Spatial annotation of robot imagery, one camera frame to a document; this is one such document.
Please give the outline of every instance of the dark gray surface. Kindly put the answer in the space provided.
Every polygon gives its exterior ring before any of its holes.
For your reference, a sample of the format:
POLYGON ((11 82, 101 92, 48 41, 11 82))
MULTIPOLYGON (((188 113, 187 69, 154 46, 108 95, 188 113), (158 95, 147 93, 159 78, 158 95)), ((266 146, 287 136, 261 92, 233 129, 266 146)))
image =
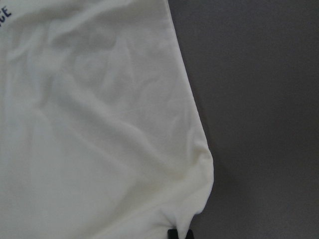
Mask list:
POLYGON ((319 239, 319 1, 170 0, 215 184, 196 239, 319 239))

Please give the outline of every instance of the white fabric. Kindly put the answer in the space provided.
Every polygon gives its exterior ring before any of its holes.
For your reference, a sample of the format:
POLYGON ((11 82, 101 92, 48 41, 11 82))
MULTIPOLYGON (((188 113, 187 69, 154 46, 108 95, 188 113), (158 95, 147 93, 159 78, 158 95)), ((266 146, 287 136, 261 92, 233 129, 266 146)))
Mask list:
POLYGON ((213 165, 167 0, 0 8, 0 238, 185 238, 213 165))

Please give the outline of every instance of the garment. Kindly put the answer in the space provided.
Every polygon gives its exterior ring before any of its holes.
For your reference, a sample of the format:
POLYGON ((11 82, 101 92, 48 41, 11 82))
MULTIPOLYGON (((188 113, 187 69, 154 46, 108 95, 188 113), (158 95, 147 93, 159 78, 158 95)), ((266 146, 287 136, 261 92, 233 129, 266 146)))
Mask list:
POLYGON ((213 161, 167 0, 0 8, 0 238, 185 238, 213 161))

